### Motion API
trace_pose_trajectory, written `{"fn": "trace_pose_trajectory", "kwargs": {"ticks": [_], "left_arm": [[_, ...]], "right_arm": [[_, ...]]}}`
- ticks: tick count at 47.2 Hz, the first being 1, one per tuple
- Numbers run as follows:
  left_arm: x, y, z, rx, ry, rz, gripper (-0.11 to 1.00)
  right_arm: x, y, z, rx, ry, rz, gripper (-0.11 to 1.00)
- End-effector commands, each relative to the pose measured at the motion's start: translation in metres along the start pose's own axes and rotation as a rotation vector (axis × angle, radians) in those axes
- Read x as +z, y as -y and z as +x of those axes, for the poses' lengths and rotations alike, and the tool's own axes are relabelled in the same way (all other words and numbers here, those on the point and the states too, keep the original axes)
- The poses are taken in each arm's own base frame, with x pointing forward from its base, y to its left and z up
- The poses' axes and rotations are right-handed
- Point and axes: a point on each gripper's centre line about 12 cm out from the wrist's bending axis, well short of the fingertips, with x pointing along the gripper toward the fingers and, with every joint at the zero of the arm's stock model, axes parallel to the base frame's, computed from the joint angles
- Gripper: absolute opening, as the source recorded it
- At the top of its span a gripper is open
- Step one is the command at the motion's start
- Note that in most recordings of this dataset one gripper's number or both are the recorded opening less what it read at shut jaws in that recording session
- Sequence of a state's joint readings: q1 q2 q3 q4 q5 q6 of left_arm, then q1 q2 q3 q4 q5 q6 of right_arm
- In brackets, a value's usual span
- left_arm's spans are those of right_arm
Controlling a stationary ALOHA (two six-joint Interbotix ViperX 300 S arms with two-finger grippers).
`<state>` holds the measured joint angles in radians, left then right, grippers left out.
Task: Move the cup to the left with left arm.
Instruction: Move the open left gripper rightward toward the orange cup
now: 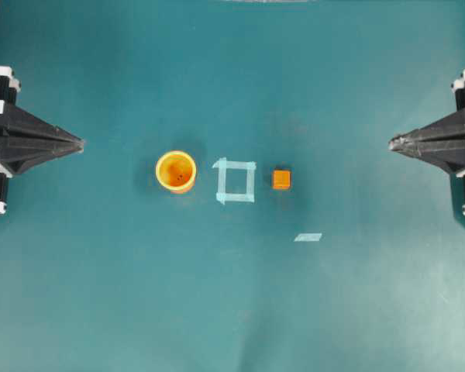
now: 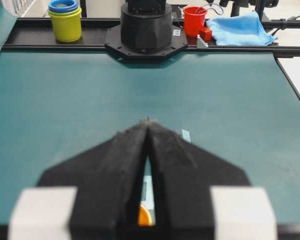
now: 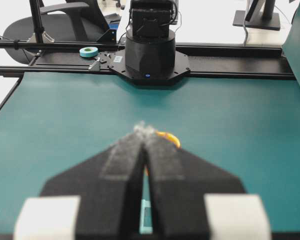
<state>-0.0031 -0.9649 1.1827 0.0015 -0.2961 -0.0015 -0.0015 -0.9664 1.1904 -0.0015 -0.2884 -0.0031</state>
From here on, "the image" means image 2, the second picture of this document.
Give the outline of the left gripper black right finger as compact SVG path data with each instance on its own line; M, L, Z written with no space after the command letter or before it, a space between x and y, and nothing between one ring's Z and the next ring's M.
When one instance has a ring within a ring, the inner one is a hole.
M240 167L151 123L147 128L156 220L173 240L275 240L267 192Z

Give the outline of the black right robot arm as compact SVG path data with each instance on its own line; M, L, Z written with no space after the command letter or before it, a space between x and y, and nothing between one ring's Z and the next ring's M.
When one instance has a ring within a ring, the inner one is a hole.
M105 47L123 58L161 61L188 47L165 0L127 0L120 11L120 25L107 30Z

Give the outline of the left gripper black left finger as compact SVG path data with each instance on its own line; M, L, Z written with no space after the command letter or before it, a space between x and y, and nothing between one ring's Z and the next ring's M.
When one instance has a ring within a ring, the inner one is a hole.
M46 169L22 190L12 211L11 240L114 240L138 221L148 125Z

